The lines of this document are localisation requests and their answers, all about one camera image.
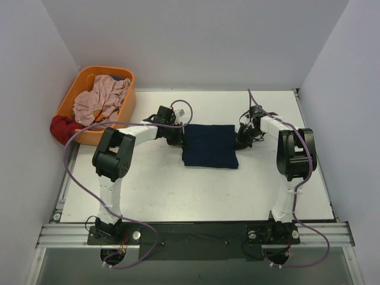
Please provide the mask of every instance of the orange plastic bin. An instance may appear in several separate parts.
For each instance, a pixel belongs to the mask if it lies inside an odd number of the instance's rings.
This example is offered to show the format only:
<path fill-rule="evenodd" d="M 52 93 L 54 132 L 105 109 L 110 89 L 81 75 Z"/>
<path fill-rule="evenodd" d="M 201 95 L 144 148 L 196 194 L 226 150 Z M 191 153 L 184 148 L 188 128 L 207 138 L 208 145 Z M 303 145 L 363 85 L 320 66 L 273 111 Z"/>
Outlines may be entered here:
<path fill-rule="evenodd" d="M 131 85 L 129 86 L 117 118 L 118 122 L 129 122 L 136 105 L 135 77 L 131 71 L 125 68 L 108 66 L 90 66 L 82 70 L 77 79 L 75 79 L 56 115 L 72 118 L 72 108 L 74 106 L 75 98 L 83 91 L 91 91 L 94 86 L 95 76 L 102 74 L 117 76 L 120 78 L 129 78 L 131 80 Z M 112 128 L 125 128 L 125 125 L 115 124 L 110 126 Z M 84 131 L 84 133 L 75 138 L 75 140 L 80 144 L 98 145 L 102 135 L 103 131 Z"/>

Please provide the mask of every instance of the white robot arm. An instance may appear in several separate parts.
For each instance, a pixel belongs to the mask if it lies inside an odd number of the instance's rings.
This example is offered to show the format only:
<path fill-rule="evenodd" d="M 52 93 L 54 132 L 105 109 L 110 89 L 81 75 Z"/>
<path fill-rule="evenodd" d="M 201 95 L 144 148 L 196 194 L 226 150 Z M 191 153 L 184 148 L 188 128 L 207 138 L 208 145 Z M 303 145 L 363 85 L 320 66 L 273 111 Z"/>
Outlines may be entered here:
<path fill-rule="evenodd" d="M 282 124 L 277 119 L 280 117 L 271 113 L 272 117 L 264 114 L 260 108 L 251 107 L 246 113 L 247 122 L 240 123 L 235 148 L 243 149 L 252 147 L 254 141 L 258 141 L 264 134 L 270 135 L 278 141 L 277 145 L 277 169 L 282 174 L 282 182 L 271 215 L 275 221 L 291 223 L 293 218 L 293 202 L 295 186 L 308 174 L 309 165 L 305 150 L 291 127 Z M 311 129 L 296 128 L 312 156 L 313 170 L 316 169 L 316 152 L 314 134 Z"/>
<path fill-rule="evenodd" d="M 183 128 L 168 129 L 154 124 L 182 125 L 180 117 L 183 114 L 183 110 L 174 111 L 160 106 L 156 115 L 141 122 L 142 126 L 105 129 L 93 156 L 93 165 L 99 177 L 100 198 L 108 209 L 121 216 L 121 183 L 131 166 L 134 147 L 157 138 L 166 138 L 169 145 L 182 145 Z M 110 150 L 115 147 L 119 147 L 117 152 Z M 114 225 L 120 222 L 119 218 L 111 215 L 103 205 L 100 205 L 96 219 L 97 229 L 111 236 Z"/>

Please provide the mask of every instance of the white wall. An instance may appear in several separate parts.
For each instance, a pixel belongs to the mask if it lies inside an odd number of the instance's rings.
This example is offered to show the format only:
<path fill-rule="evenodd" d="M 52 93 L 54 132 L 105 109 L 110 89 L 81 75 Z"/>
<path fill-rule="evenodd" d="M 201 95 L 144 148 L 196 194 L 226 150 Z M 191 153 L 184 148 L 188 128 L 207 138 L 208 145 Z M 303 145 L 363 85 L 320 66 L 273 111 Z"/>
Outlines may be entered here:
<path fill-rule="evenodd" d="M 76 76 L 39 0 L 0 1 L 0 284 L 24 283 L 64 174 L 50 120 Z"/>
<path fill-rule="evenodd" d="M 380 283 L 380 2 L 351 0 L 300 89 L 332 206 L 366 284 Z"/>
<path fill-rule="evenodd" d="M 43 0 L 76 63 L 139 88 L 300 87 L 348 0 Z"/>

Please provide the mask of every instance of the white table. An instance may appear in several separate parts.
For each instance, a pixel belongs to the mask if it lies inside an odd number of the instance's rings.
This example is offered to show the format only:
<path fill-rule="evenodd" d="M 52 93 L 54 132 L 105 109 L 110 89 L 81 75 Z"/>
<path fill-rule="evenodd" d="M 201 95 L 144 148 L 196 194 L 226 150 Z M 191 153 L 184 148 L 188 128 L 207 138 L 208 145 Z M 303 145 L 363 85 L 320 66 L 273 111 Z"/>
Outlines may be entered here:
<path fill-rule="evenodd" d="M 256 100 L 285 121 L 304 127 L 292 91 L 256 91 Z M 140 122 L 185 99 L 194 109 L 194 124 L 234 124 L 248 110 L 246 91 L 138 92 L 132 122 Z M 188 119 L 188 109 L 179 103 Z M 95 147 L 81 145 L 74 176 L 95 194 L 99 183 L 91 159 Z M 272 209 L 281 175 L 276 167 L 277 141 L 265 136 L 252 148 L 237 151 L 237 170 L 185 167 L 182 149 L 170 147 L 165 139 L 149 141 L 135 148 L 129 172 L 122 182 L 123 216 L 142 221 L 235 221 L 266 220 Z M 304 220 L 333 219 L 330 201 L 319 169 L 303 187 L 297 215 Z M 96 215 L 99 203 L 71 181 L 61 222 L 84 222 Z"/>

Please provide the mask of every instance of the navy blue cloth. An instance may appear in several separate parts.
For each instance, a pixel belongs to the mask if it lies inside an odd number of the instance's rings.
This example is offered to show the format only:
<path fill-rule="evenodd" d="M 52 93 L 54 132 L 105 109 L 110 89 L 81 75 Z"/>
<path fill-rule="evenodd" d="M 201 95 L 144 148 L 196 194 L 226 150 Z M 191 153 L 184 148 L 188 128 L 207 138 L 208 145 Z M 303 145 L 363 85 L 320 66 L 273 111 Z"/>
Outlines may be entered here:
<path fill-rule="evenodd" d="M 182 160 L 185 166 L 237 169 L 235 138 L 234 125 L 188 125 Z"/>

